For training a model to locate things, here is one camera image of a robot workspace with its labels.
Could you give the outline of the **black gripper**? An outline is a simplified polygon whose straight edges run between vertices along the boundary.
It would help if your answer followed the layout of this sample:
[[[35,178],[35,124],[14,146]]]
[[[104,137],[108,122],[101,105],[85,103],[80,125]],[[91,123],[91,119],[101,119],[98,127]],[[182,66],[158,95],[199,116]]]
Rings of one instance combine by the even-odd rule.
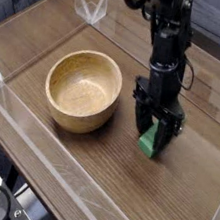
[[[183,85],[184,70],[151,66],[149,77],[138,76],[133,91],[136,100],[136,126],[139,134],[144,134],[153,125],[152,117],[159,119],[154,136],[156,156],[178,135],[185,114],[179,103],[178,95]]]

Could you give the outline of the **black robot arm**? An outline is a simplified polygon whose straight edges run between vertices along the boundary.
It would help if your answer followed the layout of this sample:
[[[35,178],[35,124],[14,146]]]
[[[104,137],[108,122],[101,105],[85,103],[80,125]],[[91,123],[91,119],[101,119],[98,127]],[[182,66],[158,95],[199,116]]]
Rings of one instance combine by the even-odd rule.
[[[193,0],[123,0],[139,9],[150,23],[152,56],[150,74],[138,76],[133,91],[138,144],[148,157],[164,150],[179,135],[185,119],[178,95],[189,90],[183,77],[193,68],[186,51],[192,41]]]

